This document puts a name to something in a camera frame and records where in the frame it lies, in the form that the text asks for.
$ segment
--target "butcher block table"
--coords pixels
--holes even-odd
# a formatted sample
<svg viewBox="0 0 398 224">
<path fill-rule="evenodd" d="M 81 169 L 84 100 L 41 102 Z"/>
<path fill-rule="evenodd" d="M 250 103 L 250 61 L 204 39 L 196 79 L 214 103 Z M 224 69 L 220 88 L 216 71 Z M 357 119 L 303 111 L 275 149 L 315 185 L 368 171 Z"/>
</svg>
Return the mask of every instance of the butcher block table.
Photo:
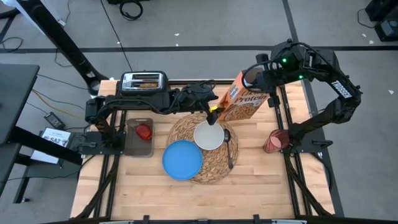
<svg viewBox="0 0 398 224">
<path fill-rule="evenodd" d="M 217 85 L 214 93 L 221 98 L 228 88 L 229 85 Z M 115 91 L 116 81 L 101 82 L 99 95 L 114 95 Z M 286 85 L 286 91 L 293 121 L 300 123 L 308 119 L 301 82 Z M 210 104 L 216 105 L 217 102 L 211 101 Z M 154 120 L 155 150 L 150 158 L 121 156 L 112 220 L 142 220 L 144 215 L 150 215 L 151 220 L 252 219 L 254 214 L 263 219 L 294 217 L 283 155 L 262 150 L 271 131 L 278 129 L 274 108 L 269 108 L 265 102 L 251 119 L 228 122 L 238 137 L 238 160 L 229 175 L 207 185 L 173 180 L 162 168 L 162 154 L 169 131 L 175 122 L 188 114 L 127 112 L 126 120 Z M 282 117 L 287 127 L 285 115 Z M 333 213 L 322 164 L 309 154 L 301 154 L 301 161 L 309 190 L 328 212 Z M 97 191 L 102 162 L 103 156 L 97 155 L 82 168 L 71 217 L 78 215 Z M 300 190 L 296 188 L 300 211 L 304 211 Z M 108 193 L 105 192 L 101 215 L 105 214 L 107 198 Z"/>
</svg>

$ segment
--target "red cup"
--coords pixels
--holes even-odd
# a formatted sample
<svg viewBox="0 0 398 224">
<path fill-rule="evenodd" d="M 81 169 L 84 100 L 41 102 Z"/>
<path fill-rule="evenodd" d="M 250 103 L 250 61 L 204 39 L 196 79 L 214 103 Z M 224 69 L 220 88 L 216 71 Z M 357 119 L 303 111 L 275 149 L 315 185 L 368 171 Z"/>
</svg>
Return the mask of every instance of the red cup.
<svg viewBox="0 0 398 224">
<path fill-rule="evenodd" d="M 269 135 L 263 150 L 266 153 L 277 152 L 289 145 L 289 135 L 286 130 L 273 130 Z"/>
</svg>

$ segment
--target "red object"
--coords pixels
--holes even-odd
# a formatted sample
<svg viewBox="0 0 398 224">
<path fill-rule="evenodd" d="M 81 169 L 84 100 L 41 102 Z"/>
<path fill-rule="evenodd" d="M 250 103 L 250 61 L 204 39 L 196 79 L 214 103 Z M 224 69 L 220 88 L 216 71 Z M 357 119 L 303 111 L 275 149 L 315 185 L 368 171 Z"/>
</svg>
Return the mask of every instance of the red object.
<svg viewBox="0 0 398 224">
<path fill-rule="evenodd" d="M 273 130 L 262 147 L 265 152 L 277 152 L 289 145 L 289 135 L 286 130 Z"/>
<path fill-rule="evenodd" d="M 136 133 L 143 140 L 150 140 L 152 138 L 152 130 L 147 124 L 137 125 Z"/>
</svg>

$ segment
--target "gray floor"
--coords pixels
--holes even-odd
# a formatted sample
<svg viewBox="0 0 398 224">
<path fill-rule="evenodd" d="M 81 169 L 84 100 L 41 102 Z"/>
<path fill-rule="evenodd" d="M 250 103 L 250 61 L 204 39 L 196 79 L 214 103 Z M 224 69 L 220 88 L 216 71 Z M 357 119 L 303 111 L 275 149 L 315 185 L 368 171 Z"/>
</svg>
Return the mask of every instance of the gray floor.
<svg viewBox="0 0 398 224">
<path fill-rule="evenodd" d="M 298 38 L 314 46 L 398 45 L 380 42 L 372 29 L 356 22 L 356 11 L 370 0 L 289 0 Z M 67 1 L 59 0 L 57 10 L 65 18 Z M 209 45 L 274 45 L 290 37 L 282 1 L 279 0 L 151 0 L 143 2 L 144 15 L 138 21 L 125 21 L 115 6 L 105 4 L 125 47 L 175 47 Z M 72 13 L 65 30 L 79 47 L 119 47 L 118 40 L 95 0 L 71 0 Z M 0 4 L 0 12 L 5 11 Z M 365 14 L 363 22 L 368 22 Z M 0 21 L 0 29 L 5 24 Z M 6 37 L 24 39 L 25 49 L 54 48 L 52 43 L 21 15 Z M 16 43 L 7 43 L 12 47 Z M 257 51 L 202 52 L 129 52 L 134 70 L 163 70 L 170 78 L 234 78 L 237 71 L 254 63 Z M 119 78 L 128 71 L 122 53 L 87 53 L 92 64 L 104 75 Z M 325 128 L 343 210 L 347 217 L 398 220 L 398 170 L 394 128 L 398 118 L 398 53 L 394 51 L 337 52 L 341 69 L 362 86 L 363 102 L 346 124 Z M 40 73 L 75 85 L 83 85 L 73 68 L 61 68 L 53 62 L 54 54 L 0 54 L 1 63 L 40 65 Z M 59 55 L 58 61 L 67 64 Z M 324 83 L 313 82 L 318 108 L 336 95 Z M 90 97 L 86 91 L 38 78 L 34 88 L 52 98 L 84 106 Z M 51 111 L 35 96 L 30 103 Z M 80 116 L 84 111 L 57 105 Z M 69 127 L 85 122 L 57 113 Z M 18 125 L 33 133 L 48 126 L 43 112 L 27 105 Z M 23 167 L 15 166 L 13 177 Z M 76 180 L 35 179 L 29 185 L 25 204 L 12 204 L 17 181 L 9 182 L 0 198 L 0 216 L 4 223 L 42 223 L 66 220 L 73 203 Z"/>
</svg>

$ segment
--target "blue plate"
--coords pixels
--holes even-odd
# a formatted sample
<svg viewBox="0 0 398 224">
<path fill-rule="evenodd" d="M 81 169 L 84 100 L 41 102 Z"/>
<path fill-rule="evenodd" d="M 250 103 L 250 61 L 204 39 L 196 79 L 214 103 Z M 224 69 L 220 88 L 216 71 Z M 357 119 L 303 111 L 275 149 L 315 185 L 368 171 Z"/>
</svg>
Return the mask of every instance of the blue plate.
<svg viewBox="0 0 398 224">
<path fill-rule="evenodd" d="M 201 168 L 202 156 L 199 147 L 188 140 L 169 144 L 163 152 L 163 169 L 176 180 L 188 180 Z"/>
</svg>

